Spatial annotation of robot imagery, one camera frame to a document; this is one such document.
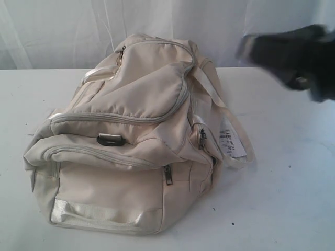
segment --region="white curtain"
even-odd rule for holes
[[[318,0],[0,0],[0,69],[93,68],[133,33],[191,39],[217,66],[238,66],[244,34],[306,26],[318,10]]]

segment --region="paper tag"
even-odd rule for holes
[[[221,150],[231,157],[236,158],[247,155],[234,127],[226,118],[221,122],[219,143]]]

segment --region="metal zipper pull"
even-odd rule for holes
[[[116,61],[116,64],[117,65],[121,65],[121,63],[122,63],[122,57],[124,56],[124,51],[125,51],[125,49],[126,49],[126,46],[124,45],[123,47],[122,47],[122,50],[120,51],[120,53],[119,53],[119,57],[117,58],[118,60]]]
[[[166,179],[166,185],[172,185],[172,170],[171,166],[167,165],[164,166],[164,174],[165,174],[165,179]]]
[[[199,137],[199,149],[204,150],[205,149],[205,141],[206,141],[206,133],[205,129],[200,129],[200,137]]]

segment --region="white table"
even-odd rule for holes
[[[86,70],[0,71],[0,250],[335,250],[335,102],[288,92],[255,68],[218,69],[257,162],[225,170],[171,229],[135,237],[46,223],[23,170],[28,136]]]

